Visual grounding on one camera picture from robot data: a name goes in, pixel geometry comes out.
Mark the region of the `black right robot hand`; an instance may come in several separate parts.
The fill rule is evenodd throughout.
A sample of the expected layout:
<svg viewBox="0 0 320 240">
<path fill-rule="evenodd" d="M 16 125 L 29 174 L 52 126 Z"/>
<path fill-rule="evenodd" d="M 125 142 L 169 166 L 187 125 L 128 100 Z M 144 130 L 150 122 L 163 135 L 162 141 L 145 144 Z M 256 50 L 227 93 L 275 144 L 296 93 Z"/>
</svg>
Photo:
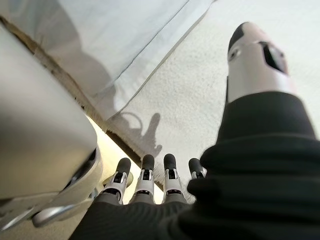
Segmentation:
<svg viewBox="0 0 320 240">
<path fill-rule="evenodd" d="M 317 240 L 320 142 L 284 53 L 254 23 L 228 46 L 223 117 L 215 145 L 189 162 L 188 204 L 179 189 L 152 203 L 149 190 L 116 203 L 95 199 L 73 240 Z"/>
</svg>

